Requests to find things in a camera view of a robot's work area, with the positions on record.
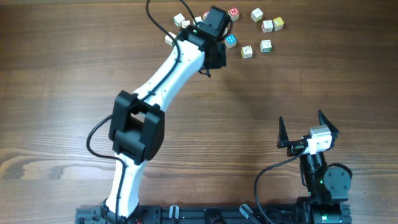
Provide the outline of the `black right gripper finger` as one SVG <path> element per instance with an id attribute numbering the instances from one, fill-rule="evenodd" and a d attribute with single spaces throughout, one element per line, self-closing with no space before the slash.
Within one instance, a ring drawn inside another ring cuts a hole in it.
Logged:
<path id="1" fill-rule="evenodd" d="M 277 148 L 284 148 L 290 145 L 289 137 L 285 128 L 283 117 L 279 117 L 279 134 L 277 138 Z"/>
<path id="2" fill-rule="evenodd" d="M 326 118 L 321 110 L 318 110 L 318 120 L 321 125 L 326 125 L 333 137 L 337 137 L 340 131 Z"/>

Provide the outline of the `blue top block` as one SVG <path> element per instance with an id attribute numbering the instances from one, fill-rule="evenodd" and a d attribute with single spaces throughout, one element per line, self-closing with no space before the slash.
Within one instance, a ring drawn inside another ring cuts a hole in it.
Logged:
<path id="1" fill-rule="evenodd" d="M 225 38 L 224 43 L 225 43 L 225 45 L 226 45 L 226 47 L 227 47 L 228 49 L 234 47 L 234 46 L 236 45 L 236 43 L 237 43 L 237 40 L 236 40 L 235 35 L 234 35 L 234 34 L 228 35 L 228 36 Z"/>

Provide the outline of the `red letter M block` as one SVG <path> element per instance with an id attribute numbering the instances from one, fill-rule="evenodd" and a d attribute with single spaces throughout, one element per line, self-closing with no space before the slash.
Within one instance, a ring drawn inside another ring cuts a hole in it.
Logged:
<path id="1" fill-rule="evenodd" d="M 233 7 L 228 10 L 228 14 L 231 17 L 232 21 L 235 21 L 235 20 L 239 19 L 240 12 L 239 12 L 238 8 Z"/>

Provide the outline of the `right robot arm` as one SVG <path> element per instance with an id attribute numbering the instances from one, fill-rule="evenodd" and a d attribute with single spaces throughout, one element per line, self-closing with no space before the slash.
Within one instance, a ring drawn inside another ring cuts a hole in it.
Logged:
<path id="1" fill-rule="evenodd" d="M 335 146 L 339 130 L 318 111 L 319 126 L 296 141 L 289 140 L 284 120 L 279 118 L 278 148 L 286 148 L 287 156 L 297 156 L 302 185 L 308 196 L 299 197 L 293 204 L 273 208 L 276 223 L 352 223 L 348 201 L 353 173 L 339 163 L 328 164 L 324 152 Z"/>

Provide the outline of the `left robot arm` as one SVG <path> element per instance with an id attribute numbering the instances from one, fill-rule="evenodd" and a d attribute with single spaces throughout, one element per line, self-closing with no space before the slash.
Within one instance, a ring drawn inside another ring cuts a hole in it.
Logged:
<path id="1" fill-rule="evenodd" d="M 164 140 L 165 113 L 171 102 L 195 74 L 209 75 L 211 69 L 226 66 L 224 40 L 233 27 L 230 15 L 211 7 L 205 20 L 166 36 L 172 51 L 154 75 L 133 93 L 121 91 L 110 123 L 116 170 L 111 195 L 101 206 L 110 223 L 127 223 L 139 205 L 139 187 L 146 164 L 154 158 Z"/>

